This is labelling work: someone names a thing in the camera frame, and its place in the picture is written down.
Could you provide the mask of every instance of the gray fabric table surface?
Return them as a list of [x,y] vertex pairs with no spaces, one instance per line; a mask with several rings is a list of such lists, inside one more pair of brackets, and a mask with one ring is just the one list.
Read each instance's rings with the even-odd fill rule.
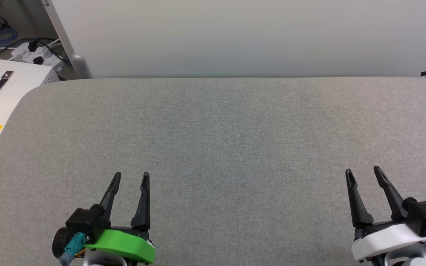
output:
[[0,138],[0,265],[58,265],[54,233],[122,172],[113,225],[151,174],[156,265],[358,265],[345,170],[426,199],[426,79],[93,79],[28,93]]

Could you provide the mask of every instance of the white wall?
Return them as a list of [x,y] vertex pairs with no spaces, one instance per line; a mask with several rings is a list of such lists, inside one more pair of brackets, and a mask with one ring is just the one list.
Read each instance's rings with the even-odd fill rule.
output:
[[426,71],[423,0],[53,0],[51,8],[92,77]]

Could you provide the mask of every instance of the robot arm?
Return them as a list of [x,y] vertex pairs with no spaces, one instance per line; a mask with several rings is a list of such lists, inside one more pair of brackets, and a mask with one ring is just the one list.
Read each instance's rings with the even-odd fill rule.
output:
[[381,168],[375,166],[374,174],[392,210],[391,220],[387,222],[374,223],[357,191],[353,172],[348,169],[345,173],[355,227],[351,248],[355,260],[366,259],[374,266],[388,266],[390,259],[409,258],[404,265],[426,265],[426,201],[402,200]]
[[74,258],[84,258],[84,266],[110,264],[130,266],[155,261],[155,247],[149,239],[151,228],[149,173],[144,172],[141,198],[130,227],[111,226],[113,201],[121,173],[116,173],[100,204],[78,208],[60,228],[52,242],[52,252],[62,266]]

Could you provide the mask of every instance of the power strip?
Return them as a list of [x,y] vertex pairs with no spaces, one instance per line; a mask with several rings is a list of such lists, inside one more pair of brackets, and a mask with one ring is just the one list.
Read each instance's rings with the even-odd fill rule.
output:
[[29,64],[38,64],[43,66],[51,66],[55,71],[60,72],[65,66],[65,62],[60,60],[55,54],[50,52],[47,47],[37,47],[33,52],[29,50],[29,43],[24,42],[15,50],[12,50],[13,59],[18,62]]

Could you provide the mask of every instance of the teal cable connector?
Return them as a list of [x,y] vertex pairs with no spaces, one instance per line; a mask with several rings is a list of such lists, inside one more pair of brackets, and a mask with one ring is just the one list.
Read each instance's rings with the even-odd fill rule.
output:
[[68,245],[65,247],[65,252],[60,257],[59,261],[62,266],[69,266],[73,259],[75,258],[75,254],[79,252],[85,244],[87,243],[87,239],[85,234],[78,232],[75,236],[70,240]]

